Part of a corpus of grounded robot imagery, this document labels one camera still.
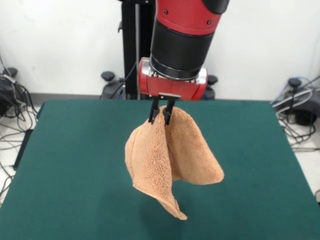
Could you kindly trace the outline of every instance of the white floor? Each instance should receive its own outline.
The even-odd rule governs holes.
[[[23,129],[28,129],[31,126],[31,121],[28,119],[29,117],[26,113],[24,113],[24,115],[27,121],[21,122],[20,126]],[[7,125],[15,129],[19,129],[16,118],[15,119],[1,118],[0,124]],[[308,142],[298,145],[296,147],[308,147],[308,148],[320,147],[320,120],[316,122],[316,128],[318,130]],[[294,129],[296,131],[299,131],[300,133],[309,132],[308,127],[301,127],[301,126],[295,125]],[[2,136],[8,135],[8,134],[15,134],[15,133],[17,133],[16,130],[0,125],[0,134]],[[11,148],[12,145],[5,142],[4,139],[0,140],[0,161],[2,165],[5,167],[6,171],[11,176],[14,176],[15,171],[10,166],[12,166],[15,163],[18,151],[20,149],[19,145],[21,145],[21,141],[23,140],[23,138],[24,138],[23,133],[6,137],[5,138],[6,141],[11,141],[10,143],[12,145],[17,146],[16,148],[12,148],[8,150],[5,150],[5,149]],[[315,193],[320,190],[320,151],[296,152],[295,154],[304,172],[306,180],[310,186],[310,190],[315,195]],[[0,191],[7,178],[8,176],[6,175],[4,170],[0,169]],[[10,182],[11,180],[8,179],[6,182],[6,186],[10,184]],[[4,201],[5,195],[6,193],[1,196],[0,204]],[[317,200],[318,202],[320,202],[320,194],[317,194]]]

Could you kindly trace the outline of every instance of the table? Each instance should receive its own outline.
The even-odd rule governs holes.
[[[135,190],[124,145],[150,104],[46,102],[0,209],[2,239],[320,239],[320,209],[267,102],[177,103],[225,172],[173,184],[187,221]]]

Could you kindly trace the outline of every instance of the fleece towel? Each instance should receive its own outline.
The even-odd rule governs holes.
[[[224,172],[193,118],[174,107],[170,124],[165,126],[163,109],[160,107],[153,124],[147,120],[132,132],[125,145],[125,164],[134,188],[186,220],[172,193],[173,181],[215,184],[223,180]]]

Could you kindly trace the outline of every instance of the red robot arm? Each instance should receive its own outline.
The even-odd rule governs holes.
[[[159,99],[169,124],[175,100],[199,100],[207,86],[203,68],[214,33],[229,0],[156,0],[150,57],[141,59],[139,91],[154,97],[149,122],[159,113]]]

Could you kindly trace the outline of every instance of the black metal stand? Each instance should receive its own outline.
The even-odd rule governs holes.
[[[138,16],[136,16],[136,4],[139,4]],[[137,59],[140,60],[142,57],[150,56],[153,25],[155,19],[155,1],[124,1],[121,6],[121,11],[124,73],[125,76],[127,76]],[[138,30],[136,26],[136,18],[138,18],[139,22]],[[125,82],[125,92],[126,99],[138,99],[136,69]]]

